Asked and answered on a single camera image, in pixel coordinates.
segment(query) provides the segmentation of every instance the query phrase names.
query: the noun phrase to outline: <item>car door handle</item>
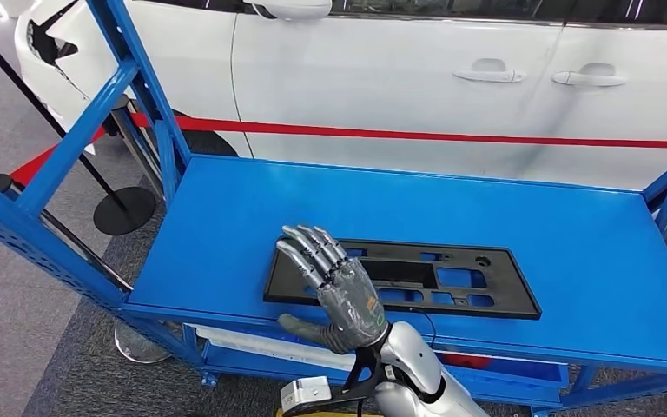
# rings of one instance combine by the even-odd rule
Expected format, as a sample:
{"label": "car door handle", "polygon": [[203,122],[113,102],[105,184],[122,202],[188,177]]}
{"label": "car door handle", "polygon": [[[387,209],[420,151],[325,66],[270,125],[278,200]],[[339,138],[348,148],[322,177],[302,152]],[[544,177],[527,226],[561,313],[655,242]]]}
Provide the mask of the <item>car door handle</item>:
{"label": "car door handle", "polygon": [[595,76],[575,71],[557,72],[551,79],[555,83],[564,85],[590,85],[594,87],[615,87],[628,82],[624,76]]}
{"label": "car door handle", "polygon": [[508,70],[508,71],[475,71],[474,69],[466,69],[463,71],[456,71],[453,73],[459,78],[464,78],[469,81],[484,81],[488,83],[520,83],[525,79],[525,72]]}

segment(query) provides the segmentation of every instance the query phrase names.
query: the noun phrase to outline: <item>car side mirror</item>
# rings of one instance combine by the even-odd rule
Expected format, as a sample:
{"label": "car side mirror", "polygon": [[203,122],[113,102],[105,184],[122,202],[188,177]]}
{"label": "car side mirror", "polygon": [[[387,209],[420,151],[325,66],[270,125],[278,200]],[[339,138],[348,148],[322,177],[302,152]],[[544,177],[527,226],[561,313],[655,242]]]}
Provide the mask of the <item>car side mirror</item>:
{"label": "car side mirror", "polygon": [[332,0],[254,0],[254,4],[280,19],[310,20],[328,16]]}

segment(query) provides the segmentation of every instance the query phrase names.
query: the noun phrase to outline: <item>robot finger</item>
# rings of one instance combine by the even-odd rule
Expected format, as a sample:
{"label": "robot finger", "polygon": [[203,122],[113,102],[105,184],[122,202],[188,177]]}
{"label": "robot finger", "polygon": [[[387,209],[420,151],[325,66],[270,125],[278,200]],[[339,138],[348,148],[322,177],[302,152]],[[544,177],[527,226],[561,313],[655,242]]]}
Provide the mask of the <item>robot finger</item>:
{"label": "robot finger", "polygon": [[290,258],[290,261],[293,261],[295,266],[298,267],[300,274],[303,275],[303,278],[313,290],[317,290],[323,285],[323,277],[320,276],[315,267],[306,260],[305,256],[298,252],[298,249],[284,241],[277,241],[275,246]]}
{"label": "robot finger", "polygon": [[324,247],[330,247],[336,254],[337,262],[344,261],[347,258],[346,250],[344,250],[344,248],[341,247],[341,244],[331,237],[326,230],[319,228],[318,226],[313,227],[313,229],[315,229],[315,231],[323,238],[323,241],[326,243]]}
{"label": "robot finger", "polygon": [[326,257],[321,254],[320,248],[316,248],[316,246],[310,242],[305,234],[303,234],[297,228],[291,228],[290,226],[282,226],[282,233],[295,239],[303,248],[303,254],[314,260],[324,274],[328,274],[328,272],[331,271],[331,262],[329,262]]}
{"label": "robot finger", "polygon": [[331,245],[326,244],[326,241],[323,240],[323,237],[319,235],[318,232],[309,228],[308,226],[303,226],[301,224],[298,225],[298,228],[308,236],[308,238],[311,240],[311,242],[314,243],[314,245],[317,248],[319,248],[320,250],[323,251],[324,254],[326,254],[326,258],[328,258],[332,264],[335,265],[337,262],[339,262],[340,260],[339,256],[334,252],[334,249],[331,247]]}

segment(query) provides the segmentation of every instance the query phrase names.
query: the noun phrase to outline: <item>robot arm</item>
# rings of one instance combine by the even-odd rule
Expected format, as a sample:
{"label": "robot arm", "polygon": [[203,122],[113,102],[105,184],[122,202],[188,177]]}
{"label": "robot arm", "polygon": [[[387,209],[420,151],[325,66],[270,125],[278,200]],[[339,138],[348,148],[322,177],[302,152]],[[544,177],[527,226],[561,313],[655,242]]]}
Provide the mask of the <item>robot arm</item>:
{"label": "robot arm", "polygon": [[[317,341],[335,353],[354,350],[357,355],[344,394],[302,400],[286,416],[373,395],[386,417],[489,417],[410,324],[386,321],[377,291],[358,259],[348,257],[321,228],[285,226],[282,231],[299,248],[284,241],[278,241],[277,248],[316,290],[332,323],[316,325],[289,314],[278,322],[288,332]],[[363,368],[371,376],[358,381]],[[303,385],[302,380],[291,383],[292,389]]]}

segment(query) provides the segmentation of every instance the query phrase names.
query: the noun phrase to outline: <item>blue metal cart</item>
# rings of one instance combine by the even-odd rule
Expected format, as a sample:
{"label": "blue metal cart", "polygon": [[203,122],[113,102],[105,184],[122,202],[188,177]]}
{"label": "blue metal cart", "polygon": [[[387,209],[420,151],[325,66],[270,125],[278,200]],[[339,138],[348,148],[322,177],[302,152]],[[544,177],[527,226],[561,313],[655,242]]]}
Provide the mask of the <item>blue metal cart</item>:
{"label": "blue metal cart", "polygon": [[[535,415],[667,392],[667,172],[642,191],[197,155],[183,139],[122,0],[89,0],[117,67],[24,192],[0,194],[0,242],[201,372],[282,379],[346,372],[182,337],[190,323],[295,341],[275,319],[321,308],[262,301],[283,224],[339,238],[509,248],[540,320],[389,313],[439,348],[531,360],[531,372],[449,367],[482,400]],[[132,290],[53,235],[40,213],[112,106],[131,88],[157,138],[168,213]],[[348,200],[331,204],[331,193]],[[573,225],[570,234],[565,224]],[[582,366],[568,394],[566,363]],[[589,388],[598,367],[648,371]]]}

